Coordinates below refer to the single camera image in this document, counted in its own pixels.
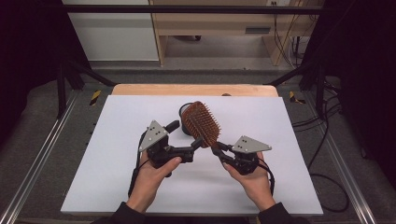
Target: paddle brush head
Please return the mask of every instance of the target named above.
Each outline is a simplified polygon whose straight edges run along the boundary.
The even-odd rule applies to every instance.
[[[203,103],[197,101],[189,105],[181,114],[181,122],[194,139],[204,138],[201,147],[211,147],[217,143],[220,127]]]

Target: wooden panel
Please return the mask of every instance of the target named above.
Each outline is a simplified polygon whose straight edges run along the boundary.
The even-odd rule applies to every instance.
[[[277,97],[276,88],[263,85],[119,84],[113,95],[222,95]]]

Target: table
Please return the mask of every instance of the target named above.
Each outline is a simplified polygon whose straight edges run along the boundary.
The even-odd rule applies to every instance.
[[[233,97],[219,96],[223,93]],[[276,96],[274,87],[253,85],[121,84],[115,87],[106,100],[61,211],[73,215],[111,215],[120,202],[127,200],[137,143],[150,119],[167,125],[178,119],[181,105],[200,100],[218,120],[221,142],[233,144],[245,134],[273,147],[264,157],[276,178],[277,201],[294,215],[322,215],[283,100]],[[235,109],[236,105],[253,111]],[[192,141],[180,129],[171,133],[169,139],[169,144],[177,147],[188,146]],[[148,215],[258,214],[243,188],[229,177],[211,150],[206,149],[198,149],[194,162],[181,164],[163,181]]]

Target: person's right hand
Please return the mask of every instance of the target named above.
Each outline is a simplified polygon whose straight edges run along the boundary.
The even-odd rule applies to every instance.
[[[264,160],[261,152],[258,152],[257,156]],[[240,175],[230,164],[224,162],[223,166],[244,187],[247,196],[256,204],[260,211],[264,211],[276,204],[271,195],[268,174],[264,169],[257,167],[251,174]]]

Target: white tabletop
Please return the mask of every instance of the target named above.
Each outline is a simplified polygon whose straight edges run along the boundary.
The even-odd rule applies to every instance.
[[[138,141],[153,119],[166,126],[179,108],[205,103],[218,121],[219,141],[234,144],[241,135],[273,147],[263,152],[276,179],[275,199],[293,215],[322,215],[318,197],[280,97],[110,95],[96,124],[63,213],[110,215],[127,191]],[[187,147],[193,139],[175,130],[169,144]],[[198,148],[194,162],[182,163],[165,178],[148,215],[256,216],[258,209],[242,186],[222,168],[210,148]]]

